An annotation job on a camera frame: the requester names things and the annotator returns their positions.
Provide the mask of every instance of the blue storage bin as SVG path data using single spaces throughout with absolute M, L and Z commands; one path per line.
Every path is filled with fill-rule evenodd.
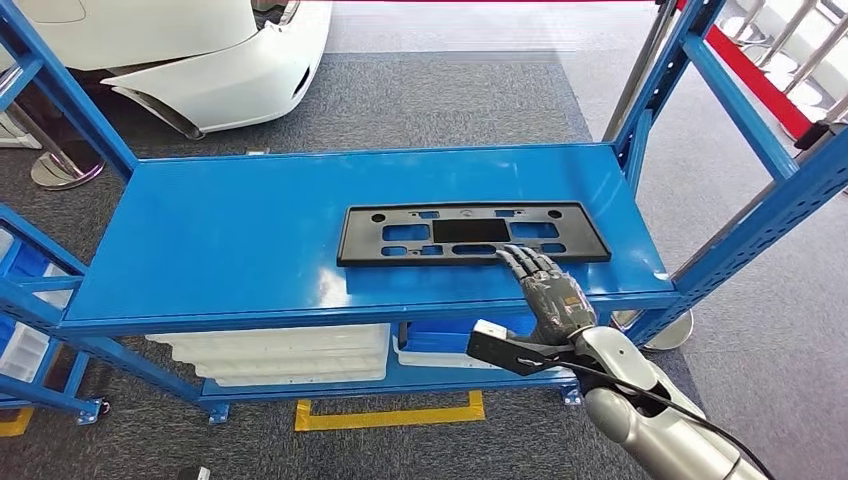
M 4 258 L 0 259 L 0 277 L 40 277 L 44 275 L 50 260 L 35 248 L 15 240 Z M 0 356 L 15 333 L 17 322 L 0 314 Z
M 10 277 L 40 277 L 44 275 L 49 264 L 50 260 L 41 252 L 29 245 L 21 244 L 17 257 L 12 262 L 7 275 Z
M 406 343 L 400 349 L 421 353 L 465 353 L 468 338 L 477 320 L 479 319 L 472 317 L 409 322 L 406 327 Z M 536 324 L 533 315 L 492 317 L 486 320 L 525 336 L 530 335 Z
M 6 351 L 9 339 L 15 333 L 15 320 L 5 315 L 0 315 L 0 356 Z

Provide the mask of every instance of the shelf surface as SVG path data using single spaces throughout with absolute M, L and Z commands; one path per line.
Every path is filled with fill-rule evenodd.
M 135 171 L 63 325 L 523 305 L 498 265 L 336 266 L 351 205 L 486 201 L 581 202 L 612 252 L 567 266 L 590 298 L 674 290 L 608 145 L 174 159 Z

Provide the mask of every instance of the black cable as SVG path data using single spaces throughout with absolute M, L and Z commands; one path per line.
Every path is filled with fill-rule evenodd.
M 565 368 L 569 368 L 571 370 L 576 370 L 578 372 L 583 372 L 583 373 L 588 373 L 590 375 L 595 375 L 597 377 L 603 378 L 604 380 L 606 380 L 610 383 L 614 383 L 616 385 L 619 385 L 619 386 L 628 388 L 630 390 L 633 390 L 634 392 L 638 393 L 639 395 L 648 397 L 655 402 L 658 402 L 658 403 L 665 405 L 666 407 L 673 408 L 674 410 L 677 410 L 678 412 L 680 412 L 680 413 L 686 415 L 687 417 L 691 418 L 692 420 L 694 420 L 696 423 L 698 423 L 702 427 L 706 428 L 707 430 L 709 430 L 709 431 L 711 431 L 711 432 L 713 432 L 713 433 L 715 433 L 715 434 L 717 434 L 721 437 L 724 437 L 727 441 L 736 445 L 737 448 L 739 448 L 740 450 L 745 452 L 745 455 L 747 455 L 748 458 L 750 458 L 751 461 L 754 462 L 754 465 L 757 466 L 757 468 L 760 470 L 760 472 L 762 472 L 762 474 L 765 475 L 766 478 L 768 478 L 768 480 L 775 480 L 774 475 L 771 474 L 771 472 L 765 466 L 765 464 L 763 464 L 763 462 L 760 461 L 760 459 L 757 458 L 756 455 L 754 455 L 754 452 L 752 452 L 750 448 L 748 448 L 744 443 L 742 443 L 741 440 L 734 437 L 733 435 L 731 435 L 729 432 L 727 432 L 723 428 L 719 427 L 718 425 L 710 422 L 709 420 L 707 420 L 705 418 L 702 418 L 698 415 L 695 415 L 694 413 L 692 413 L 689 410 L 681 407 L 680 405 L 672 402 L 671 400 L 663 398 L 663 397 L 661 397 L 661 396 L 659 396 L 659 395 L 657 395 L 653 392 L 649 392 L 648 390 L 645 390 L 644 388 L 633 385 L 630 382 L 627 382 L 625 380 L 621 380 L 620 378 L 616 378 L 616 377 L 613 377 L 612 375 L 609 375 L 607 373 L 601 372 L 599 370 L 595 370 L 594 368 L 585 367 L 583 365 L 578 365 L 576 363 L 571 363 L 571 362 L 556 361 L 556 362 L 547 362 L 547 363 L 549 365 L 556 365 L 556 366 L 559 366 L 559 367 L 565 367 Z

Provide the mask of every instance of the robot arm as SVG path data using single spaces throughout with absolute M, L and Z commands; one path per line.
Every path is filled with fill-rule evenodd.
M 536 328 L 521 338 L 480 320 L 468 355 L 520 375 L 572 364 L 589 418 L 657 480 L 767 478 L 706 427 L 704 413 L 623 333 L 597 326 L 591 304 L 571 276 L 528 248 L 507 249 L 498 255 L 518 279 Z M 621 383 L 673 402 L 696 418 Z

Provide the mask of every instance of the robot finger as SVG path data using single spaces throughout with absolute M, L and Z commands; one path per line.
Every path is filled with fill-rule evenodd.
M 521 250 L 523 250 L 528 257 L 533 259 L 533 263 L 535 263 L 543 272 L 548 272 L 551 270 L 551 264 L 549 263 L 549 261 L 542 258 L 538 253 L 536 253 L 535 250 L 528 247 L 521 247 Z
M 559 265 L 557 265 L 555 261 L 551 260 L 551 257 L 545 255 L 544 253 L 539 254 L 539 256 L 550 265 L 550 268 L 547 268 L 546 270 L 548 270 L 549 272 L 556 272 L 565 275 L 562 269 L 559 268 Z
M 515 278 L 517 280 L 521 280 L 522 278 L 527 277 L 528 274 L 527 271 L 524 270 L 524 267 L 522 267 L 521 264 L 518 263 L 518 261 L 515 259 L 515 257 L 510 255 L 508 252 L 498 250 L 495 252 L 495 255 L 503 259 L 509 269 L 512 270 L 512 274 L 515 275 Z
M 533 275 L 534 273 L 539 271 L 539 266 L 536 265 L 536 262 L 530 259 L 523 250 L 516 247 L 515 245 L 504 245 L 504 248 L 509 250 L 513 255 L 518 257 L 518 260 L 521 262 L 521 265 L 524 266 L 524 269 L 527 270 L 527 273 Z

